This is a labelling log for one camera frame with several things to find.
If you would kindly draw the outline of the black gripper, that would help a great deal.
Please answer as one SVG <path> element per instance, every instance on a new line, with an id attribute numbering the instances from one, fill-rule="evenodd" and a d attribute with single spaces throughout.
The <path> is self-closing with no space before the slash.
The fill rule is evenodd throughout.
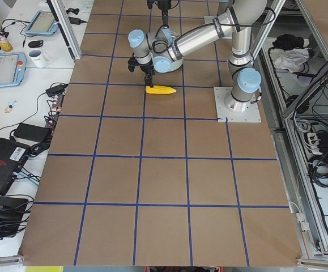
<path id="1" fill-rule="evenodd" d="M 147 0 L 147 7 L 149 9 L 153 8 L 153 5 L 156 4 L 161 11 L 161 18 L 163 21 L 163 27 L 168 28 L 168 10 L 172 8 L 171 0 Z"/>
<path id="2" fill-rule="evenodd" d="M 149 60 L 148 62 L 145 63 L 140 63 L 138 61 L 138 58 L 136 58 L 136 56 L 131 56 L 127 64 L 128 64 L 128 69 L 131 73 L 133 73 L 135 68 L 139 66 L 140 69 L 145 73 L 145 77 L 144 77 L 145 86 L 146 87 L 154 86 L 152 82 L 152 73 L 154 72 L 154 65 L 152 63 L 152 60 Z"/>

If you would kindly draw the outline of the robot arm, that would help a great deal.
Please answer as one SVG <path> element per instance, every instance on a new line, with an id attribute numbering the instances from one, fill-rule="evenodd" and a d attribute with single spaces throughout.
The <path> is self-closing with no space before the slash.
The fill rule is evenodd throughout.
<path id="1" fill-rule="evenodd" d="M 145 74 L 146 92 L 173 94 L 172 87 L 156 86 L 152 82 L 155 72 L 167 73 L 172 66 L 187 55 L 226 36 L 232 37 L 228 68 L 233 88 L 226 95 L 225 106 L 234 112 L 243 112 L 252 103 L 252 97 L 261 84 L 260 73 L 252 68 L 251 34 L 255 21 L 266 8 L 266 1 L 233 1 L 224 12 L 214 17 L 211 23 L 195 27 L 181 36 L 176 36 L 165 26 L 157 32 L 144 33 L 134 29 L 128 35 L 132 57 L 128 69 L 139 67 Z"/>

